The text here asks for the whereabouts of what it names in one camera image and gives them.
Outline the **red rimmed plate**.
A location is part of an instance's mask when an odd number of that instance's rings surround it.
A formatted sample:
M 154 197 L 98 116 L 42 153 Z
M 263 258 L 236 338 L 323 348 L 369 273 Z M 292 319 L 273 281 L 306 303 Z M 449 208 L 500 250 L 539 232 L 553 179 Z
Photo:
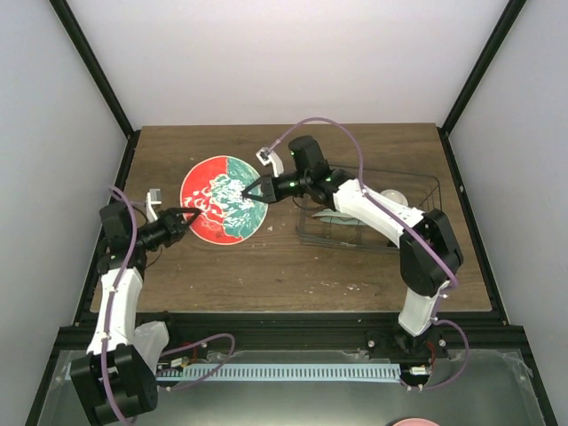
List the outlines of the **red rimmed plate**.
M 249 163 L 230 155 L 209 157 L 195 164 L 180 186 L 180 206 L 201 214 L 190 226 L 201 240 L 220 246 L 239 244 L 263 224 L 268 206 L 242 197 L 260 175 Z

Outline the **light blue floral plate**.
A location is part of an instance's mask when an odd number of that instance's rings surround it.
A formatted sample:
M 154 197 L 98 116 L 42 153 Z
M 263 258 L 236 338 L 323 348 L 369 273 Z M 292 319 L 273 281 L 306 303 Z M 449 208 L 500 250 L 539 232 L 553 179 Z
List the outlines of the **light blue floral plate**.
M 337 224 L 337 225 L 355 225 L 361 226 L 363 223 L 355 217 L 347 213 L 334 211 L 332 209 L 323 209 L 312 214 L 312 218 L 318 219 L 322 222 Z

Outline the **cream ceramic bowl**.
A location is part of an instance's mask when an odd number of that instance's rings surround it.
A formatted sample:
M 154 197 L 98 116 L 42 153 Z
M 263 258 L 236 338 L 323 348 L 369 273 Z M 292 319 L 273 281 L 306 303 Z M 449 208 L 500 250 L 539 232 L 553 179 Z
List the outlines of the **cream ceramic bowl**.
M 389 199 L 390 201 L 396 202 L 397 204 L 403 205 L 405 207 L 409 206 L 406 196 L 398 190 L 385 189 L 381 191 L 381 195 Z

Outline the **grey wire dish rack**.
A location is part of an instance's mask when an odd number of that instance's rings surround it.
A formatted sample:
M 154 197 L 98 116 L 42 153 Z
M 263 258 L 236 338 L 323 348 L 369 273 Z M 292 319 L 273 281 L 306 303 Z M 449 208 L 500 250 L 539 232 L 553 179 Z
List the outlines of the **grey wire dish rack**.
M 402 192 L 408 200 L 409 208 L 416 208 L 423 212 L 442 208 L 441 186 L 435 176 L 399 170 L 366 168 L 363 178 L 365 184 L 379 194 L 385 189 Z M 296 233 L 303 243 L 389 255 L 398 252 L 393 242 L 363 222 L 361 226 L 337 225 L 312 218 L 313 213 L 323 208 L 313 203 L 312 199 L 307 196 L 303 197 L 299 205 Z

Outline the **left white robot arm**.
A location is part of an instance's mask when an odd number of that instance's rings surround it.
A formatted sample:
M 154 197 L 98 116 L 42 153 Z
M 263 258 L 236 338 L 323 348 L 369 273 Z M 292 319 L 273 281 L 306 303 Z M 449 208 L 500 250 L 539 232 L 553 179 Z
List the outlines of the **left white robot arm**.
M 181 336 L 162 321 L 136 323 L 147 255 L 179 242 L 201 214 L 169 208 L 137 225 L 136 211 L 115 202 L 100 212 L 104 253 L 97 270 L 102 297 L 96 328 L 70 377 L 90 424 L 133 421 L 157 406 L 159 357 L 174 357 Z

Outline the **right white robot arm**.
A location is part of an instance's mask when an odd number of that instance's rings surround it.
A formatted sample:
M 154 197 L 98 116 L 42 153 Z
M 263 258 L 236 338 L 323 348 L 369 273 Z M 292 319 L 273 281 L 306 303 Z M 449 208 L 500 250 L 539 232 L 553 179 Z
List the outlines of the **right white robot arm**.
M 312 201 L 359 220 L 386 237 L 399 252 L 399 268 L 406 298 L 398 316 L 402 328 L 394 335 L 397 352 L 415 357 L 426 346 L 425 332 L 437 320 L 439 301 L 457 285 L 463 254 L 447 215 L 424 212 L 392 201 L 372 190 L 361 175 L 334 169 L 311 136 L 288 144 L 295 171 L 285 172 L 280 157 L 269 148 L 256 157 L 272 173 L 246 186 L 245 199 L 274 204 L 288 197 L 309 196 Z

